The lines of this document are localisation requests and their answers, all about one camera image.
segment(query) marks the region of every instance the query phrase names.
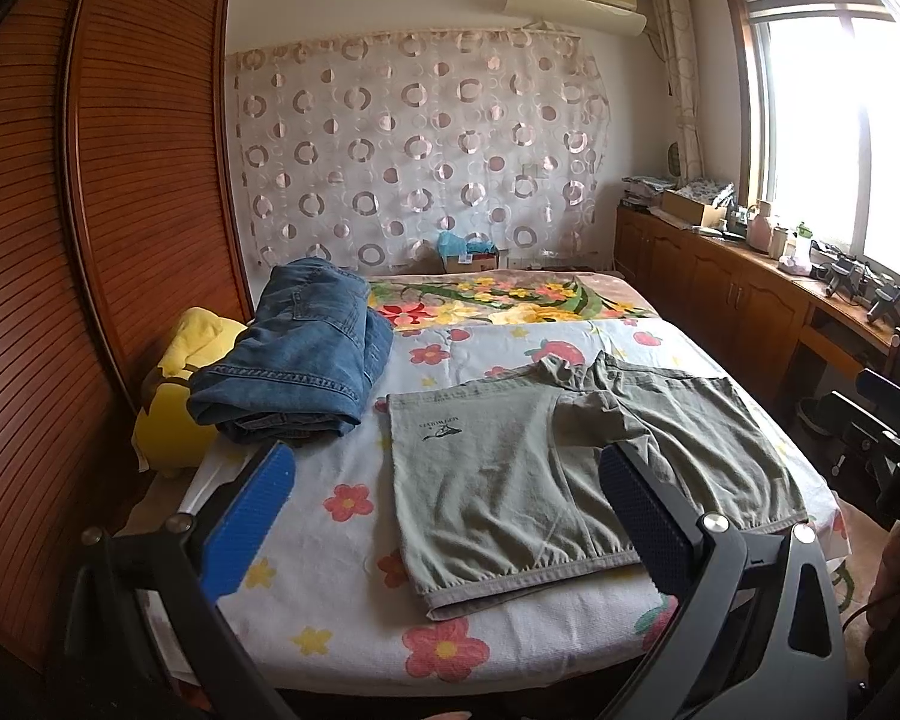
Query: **circle pattern curtain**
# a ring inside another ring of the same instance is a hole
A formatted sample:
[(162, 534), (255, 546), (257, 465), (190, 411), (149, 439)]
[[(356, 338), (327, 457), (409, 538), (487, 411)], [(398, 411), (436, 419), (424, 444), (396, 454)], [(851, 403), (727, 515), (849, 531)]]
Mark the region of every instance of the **circle pattern curtain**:
[(581, 252), (610, 105), (580, 38), (394, 32), (227, 67), (236, 199), (261, 265), (387, 272), (444, 230), (517, 257)]

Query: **floral bedsheet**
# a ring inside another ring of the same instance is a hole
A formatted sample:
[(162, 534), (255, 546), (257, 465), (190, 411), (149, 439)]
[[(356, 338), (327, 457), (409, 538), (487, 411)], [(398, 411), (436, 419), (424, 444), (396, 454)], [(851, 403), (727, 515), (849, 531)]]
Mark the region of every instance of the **floral bedsheet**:
[[(676, 602), (661, 597), (639, 565), (563, 581), (455, 620), (426, 618), (400, 560), (388, 394), (446, 388), (547, 354), (579, 363), (605, 351), (639, 365), (726, 375), (659, 317), (516, 325), (467, 319), (466, 326), (410, 324), (396, 333), (362, 423), (341, 439), (295, 450), (290, 499), (241, 588), (218, 604), (278, 688), (426, 696), (549, 685), (642, 655), (671, 618)], [(797, 482), (826, 557), (847, 555), (826, 481), (754, 399), (740, 394)], [(180, 508), (199, 509), (253, 450), (219, 437)], [(159, 599), (149, 601), (149, 615), (170, 670), (192, 680)]]
[(484, 271), (370, 281), (370, 307), (394, 330), (456, 324), (640, 319), (655, 312), (626, 281), (605, 274)]

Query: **bottle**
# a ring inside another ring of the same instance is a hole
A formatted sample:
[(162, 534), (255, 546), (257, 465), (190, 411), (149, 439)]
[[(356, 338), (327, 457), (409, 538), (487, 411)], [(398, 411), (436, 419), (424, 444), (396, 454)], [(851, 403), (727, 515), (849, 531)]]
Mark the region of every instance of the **bottle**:
[(761, 200), (756, 216), (746, 225), (746, 242), (764, 254), (770, 251), (770, 237), (773, 236), (773, 225), (770, 223), (772, 210), (773, 204)]

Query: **wooden wardrobe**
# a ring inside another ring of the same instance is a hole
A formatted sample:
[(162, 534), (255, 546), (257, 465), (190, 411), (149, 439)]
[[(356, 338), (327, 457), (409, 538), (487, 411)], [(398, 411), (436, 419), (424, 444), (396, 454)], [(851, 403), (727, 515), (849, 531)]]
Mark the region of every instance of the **wooden wardrobe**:
[(141, 381), (192, 305), (250, 317), (226, 0), (18, 0), (0, 24), (0, 644), (39, 667), (79, 533), (143, 490)]

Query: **denim jeans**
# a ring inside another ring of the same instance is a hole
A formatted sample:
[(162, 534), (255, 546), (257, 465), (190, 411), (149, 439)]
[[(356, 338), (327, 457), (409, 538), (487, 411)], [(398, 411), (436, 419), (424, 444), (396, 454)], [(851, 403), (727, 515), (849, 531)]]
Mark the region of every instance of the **denim jeans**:
[(190, 377), (194, 421), (237, 443), (351, 431), (394, 339), (369, 293), (316, 257), (276, 266), (236, 346)]

